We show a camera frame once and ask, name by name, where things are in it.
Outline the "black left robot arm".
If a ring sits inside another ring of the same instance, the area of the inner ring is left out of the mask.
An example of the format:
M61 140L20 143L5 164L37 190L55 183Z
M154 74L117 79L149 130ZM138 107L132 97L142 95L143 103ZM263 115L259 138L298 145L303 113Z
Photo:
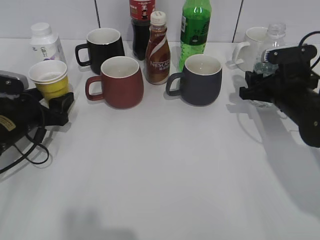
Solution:
M68 92L49 100L48 107L40 103L43 95L37 88L23 91L17 98L0 99L0 152L4 153L34 128L41 128L41 141L47 126L64 126L74 93Z

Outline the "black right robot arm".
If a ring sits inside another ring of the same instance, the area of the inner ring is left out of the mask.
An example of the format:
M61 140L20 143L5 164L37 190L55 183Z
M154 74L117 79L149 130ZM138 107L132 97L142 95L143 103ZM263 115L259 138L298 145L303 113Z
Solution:
M265 49L261 62L278 69L267 77L246 71L247 87L239 89L242 100L274 104L297 124L302 140L316 148L320 146L320 95L314 90L320 78L311 72L310 62L317 53L311 44Z

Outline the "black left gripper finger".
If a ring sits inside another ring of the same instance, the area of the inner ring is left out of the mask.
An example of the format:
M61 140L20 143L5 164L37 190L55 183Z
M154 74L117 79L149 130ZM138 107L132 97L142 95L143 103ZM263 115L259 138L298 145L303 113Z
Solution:
M24 91L24 108L25 109L39 109L43 107L48 109L49 106L44 102L42 93L37 88L31 88Z
M64 126L69 122L68 111L74 102L74 93L68 92L49 100L44 107L45 126Z

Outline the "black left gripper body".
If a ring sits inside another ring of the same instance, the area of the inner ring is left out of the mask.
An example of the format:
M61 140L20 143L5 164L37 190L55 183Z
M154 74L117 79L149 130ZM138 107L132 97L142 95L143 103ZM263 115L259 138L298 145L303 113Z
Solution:
M9 148L33 128L45 126L44 107L25 109L25 91L16 99L0 99L0 146Z

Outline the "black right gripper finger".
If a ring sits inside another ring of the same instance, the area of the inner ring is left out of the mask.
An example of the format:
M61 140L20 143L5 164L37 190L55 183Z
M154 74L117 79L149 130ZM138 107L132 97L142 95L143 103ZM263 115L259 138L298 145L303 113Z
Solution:
M245 72L245 82L247 87L239 88L239 96L242 100L260 101L270 104L276 104L277 101L273 95L271 85L275 82L278 71L266 77L254 71Z

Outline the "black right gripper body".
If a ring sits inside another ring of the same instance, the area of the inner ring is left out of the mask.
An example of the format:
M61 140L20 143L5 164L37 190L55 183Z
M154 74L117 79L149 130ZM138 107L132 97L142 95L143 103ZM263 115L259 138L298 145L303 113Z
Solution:
M318 50L313 44L288 45L275 47L262 52L262 62L278 65L271 92L276 104L261 102L262 108L271 105L278 106L283 101L281 109L293 106L294 109L317 110L318 94L314 92L318 86L318 74L313 68L318 63L311 63Z

